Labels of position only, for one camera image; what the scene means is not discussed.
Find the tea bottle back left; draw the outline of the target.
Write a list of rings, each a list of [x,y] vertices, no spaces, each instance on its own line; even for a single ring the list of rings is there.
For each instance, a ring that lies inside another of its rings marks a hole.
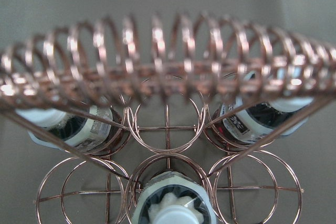
[[[99,153],[123,138],[118,127],[57,109],[17,109],[16,113],[83,153]]]

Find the tea bottle front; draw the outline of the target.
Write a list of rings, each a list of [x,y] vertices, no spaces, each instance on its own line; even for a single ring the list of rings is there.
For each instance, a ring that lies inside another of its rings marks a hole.
[[[144,186],[131,223],[217,223],[205,188],[179,172],[163,172]]]

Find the tea bottle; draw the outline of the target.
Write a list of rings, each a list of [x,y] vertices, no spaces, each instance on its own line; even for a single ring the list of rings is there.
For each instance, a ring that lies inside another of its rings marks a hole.
[[[144,186],[131,223],[217,223],[205,188],[179,172],[163,172]]]
[[[278,98],[243,109],[215,123],[217,139],[232,148],[252,145],[310,105],[312,97]]]
[[[83,153],[99,153],[123,138],[118,127],[57,109],[17,109],[16,113]]]

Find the tea bottle back right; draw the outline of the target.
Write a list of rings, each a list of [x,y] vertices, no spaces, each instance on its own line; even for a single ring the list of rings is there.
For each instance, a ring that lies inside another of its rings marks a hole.
[[[278,98],[243,109],[215,123],[217,139],[232,148],[252,145],[310,105],[312,97]]]

